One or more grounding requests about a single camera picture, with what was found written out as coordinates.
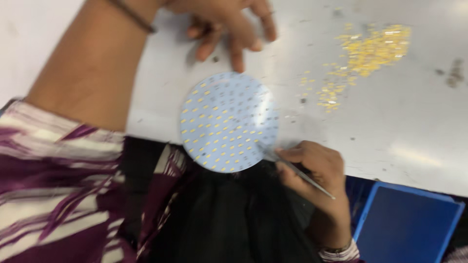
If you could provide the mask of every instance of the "hand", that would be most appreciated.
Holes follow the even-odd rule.
[[[174,1],[183,2],[185,0],[172,1],[173,2],[169,2],[168,8],[174,11]],[[276,28],[271,15],[271,9],[267,1],[268,0],[237,0],[234,1],[237,2],[237,9],[231,10],[230,12],[239,13],[240,17],[245,19],[241,14],[241,10],[249,7],[251,11],[261,19],[266,38],[270,41],[274,41],[276,39]],[[227,22],[223,23],[223,20],[213,19],[213,17],[205,17],[196,13],[192,16],[192,25],[187,29],[187,35],[190,38],[203,39],[202,43],[197,49],[196,58],[199,61],[205,61],[206,58],[214,51],[215,46],[221,39],[221,36],[225,31],[225,26],[229,32],[229,49],[233,69],[239,73],[242,73],[244,71],[242,50],[245,47],[250,48],[252,51],[262,50],[262,42],[258,38],[256,39],[256,43],[254,45],[248,45],[245,44],[245,37],[236,33],[238,30],[252,30],[249,23],[247,28],[233,30],[232,27],[229,27]]]
[[[277,154],[293,163],[300,162],[312,171],[310,176],[336,200],[306,182],[283,162],[277,162],[282,183],[332,217],[349,215],[349,201],[345,191],[344,163],[339,152],[318,143],[302,141],[289,150],[278,149]]]

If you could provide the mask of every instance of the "fingernail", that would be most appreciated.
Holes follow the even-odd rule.
[[[250,50],[252,51],[262,51],[262,49],[263,49],[263,43],[260,40],[260,38],[257,38],[255,43],[250,47]]]

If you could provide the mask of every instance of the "dirt spot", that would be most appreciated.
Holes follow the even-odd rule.
[[[447,85],[451,88],[456,88],[460,82],[465,78],[463,77],[463,60],[457,58],[453,61],[450,68],[450,75],[447,78]]]

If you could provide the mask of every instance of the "white table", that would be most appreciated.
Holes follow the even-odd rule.
[[[24,95],[81,0],[0,2],[0,103]],[[468,197],[468,86],[450,88],[453,61],[468,59],[466,0],[292,0],[273,2],[279,39],[263,52],[245,52],[246,73],[261,79],[281,106],[278,144],[302,139],[340,151],[346,174]],[[302,74],[318,82],[323,63],[343,54],[334,39],[345,23],[412,28],[406,57],[360,78],[342,107],[324,113],[311,94],[300,107]],[[161,12],[139,66],[128,122],[131,135],[180,143],[179,109],[187,92],[214,73],[230,71],[223,46],[194,61],[186,16]],[[466,67],[462,70],[468,77]]]

